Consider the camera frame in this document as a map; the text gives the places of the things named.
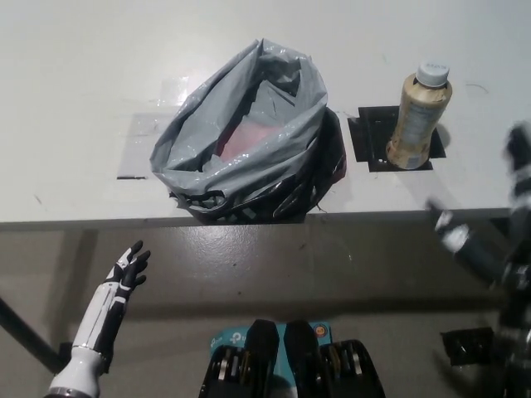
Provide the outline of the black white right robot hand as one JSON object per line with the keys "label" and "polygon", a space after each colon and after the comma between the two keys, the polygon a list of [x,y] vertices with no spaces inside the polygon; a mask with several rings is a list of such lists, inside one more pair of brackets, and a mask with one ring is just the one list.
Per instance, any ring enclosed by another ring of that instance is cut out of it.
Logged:
{"label": "black white right robot hand", "polygon": [[509,131],[504,152],[514,185],[509,209],[509,251],[499,256],[466,223],[434,200],[426,202],[439,241],[455,260],[490,287],[500,287],[511,304],[530,306],[530,122]]}

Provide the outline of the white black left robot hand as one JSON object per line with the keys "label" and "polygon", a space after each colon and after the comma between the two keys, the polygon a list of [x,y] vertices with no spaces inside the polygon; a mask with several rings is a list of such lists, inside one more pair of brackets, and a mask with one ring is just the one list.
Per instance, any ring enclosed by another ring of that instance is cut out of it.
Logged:
{"label": "white black left robot hand", "polygon": [[97,287],[80,323],[73,345],[99,353],[108,360],[123,321],[131,294],[146,281],[143,274],[150,252],[143,241],[130,246],[114,263]]}

